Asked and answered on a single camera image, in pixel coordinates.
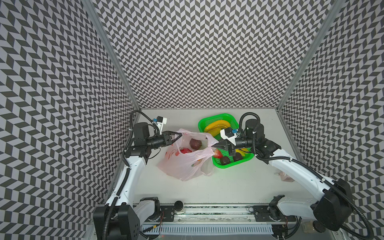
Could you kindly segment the pink fake dragon fruit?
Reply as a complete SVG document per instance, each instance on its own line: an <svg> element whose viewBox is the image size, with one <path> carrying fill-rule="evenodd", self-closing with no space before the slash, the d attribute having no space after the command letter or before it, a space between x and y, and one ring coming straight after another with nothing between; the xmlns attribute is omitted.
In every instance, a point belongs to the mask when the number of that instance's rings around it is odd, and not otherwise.
<svg viewBox="0 0 384 240"><path fill-rule="evenodd" d="M188 153L192 153L193 151L190 150L189 148L181 148L181 149L180 149L180 152L181 152L182 154L188 154Z"/></svg>

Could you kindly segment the dark purple fake passionfruit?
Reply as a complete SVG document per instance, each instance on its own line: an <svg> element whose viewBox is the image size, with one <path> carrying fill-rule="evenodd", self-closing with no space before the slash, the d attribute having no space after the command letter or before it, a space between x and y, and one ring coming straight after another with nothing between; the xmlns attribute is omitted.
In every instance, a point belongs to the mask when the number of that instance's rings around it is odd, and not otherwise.
<svg viewBox="0 0 384 240"><path fill-rule="evenodd" d="M199 150L202 147L202 141L196 139L191 139L189 144L193 150Z"/></svg>

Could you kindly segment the pink plastic bag peach print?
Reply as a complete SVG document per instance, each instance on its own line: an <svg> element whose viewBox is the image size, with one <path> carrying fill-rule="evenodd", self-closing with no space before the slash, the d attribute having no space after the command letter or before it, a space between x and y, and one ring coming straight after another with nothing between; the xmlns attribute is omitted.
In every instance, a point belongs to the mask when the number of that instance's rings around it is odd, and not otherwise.
<svg viewBox="0 0 384 240"><path fill-rule="evenodd" d="M166 175L180 181L188 181L199 176L211 176L214 173L214 164L212 157L215 148L212 146L219 141L208 133L195 133L184 129L179 129L183 136L169 146L165 156L157 164L157 167ZM190 140L196 139L202 141L202 147L199 150L193 150L190 147ZM189 148L192 153L182 154L181 148Z"/></svg>

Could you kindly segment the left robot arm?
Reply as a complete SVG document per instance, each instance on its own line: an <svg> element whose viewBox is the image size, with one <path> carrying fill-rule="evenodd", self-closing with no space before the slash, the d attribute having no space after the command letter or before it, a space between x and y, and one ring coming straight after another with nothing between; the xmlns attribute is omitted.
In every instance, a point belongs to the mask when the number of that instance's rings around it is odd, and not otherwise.
<svg viewBox="0 0 384 240"><path fill-rule="evenodd" d="M145 221L161 221L160 201L157 197L143 198L137 205L134 196L139 178L144 171L152 150L168 147L182 137L173 131L160 132L154 125L151 135L149 124L137 123L133 126L133 138L123 153L125 164L104 206L97 207L93 219L99 240L136 240L142 235Z"/></svg>

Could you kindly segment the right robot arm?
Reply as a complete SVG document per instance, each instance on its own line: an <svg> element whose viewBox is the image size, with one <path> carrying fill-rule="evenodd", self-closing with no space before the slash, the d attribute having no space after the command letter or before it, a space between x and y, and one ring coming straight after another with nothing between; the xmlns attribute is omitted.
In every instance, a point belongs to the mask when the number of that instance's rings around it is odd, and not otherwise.
<svg viewBox="0 0 384 240"><path fill-rule="evenodd" d="M288 216L297 219L291 233L279 234L276 239L287 239L294 235L304 218L315 220L334 232L343 229L361 240L373 239L373 228L355 205L350 185L342 179L336 181L321 175L267 139L258 117L247 120L245 129L228 127L220 130L220 136L214 148L227 151L233 157L237 150L249 149L258 160L287 174L312 195L308 200L289 199L285 195L273 198L268 206L271 220L280 221Z"/></svg>

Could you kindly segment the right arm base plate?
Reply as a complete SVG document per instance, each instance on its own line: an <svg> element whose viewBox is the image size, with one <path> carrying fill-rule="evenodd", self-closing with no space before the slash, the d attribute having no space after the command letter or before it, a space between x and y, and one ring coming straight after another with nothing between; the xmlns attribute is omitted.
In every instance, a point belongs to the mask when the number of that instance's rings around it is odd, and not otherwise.
<svg viewBox="0 0 384 240"><path fill-rule="evenodd" d="M249 212L254 215L256 222L279 222L289 224L296 222L296 216L287 216L278 209L279 201L285 195L274 196L268 205L254 205L249 208Z"/></svg>

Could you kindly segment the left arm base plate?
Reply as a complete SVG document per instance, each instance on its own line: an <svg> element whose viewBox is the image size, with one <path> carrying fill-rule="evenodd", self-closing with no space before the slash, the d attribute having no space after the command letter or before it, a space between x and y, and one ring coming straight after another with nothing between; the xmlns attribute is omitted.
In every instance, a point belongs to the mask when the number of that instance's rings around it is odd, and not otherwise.
<svg viewBox="0 0 384 240"><path fill-rule="evenodd" d="M144 222L173 222L175 217L175 206L162 205L158 197L142 198L134 210L141 224Z"/></svg>

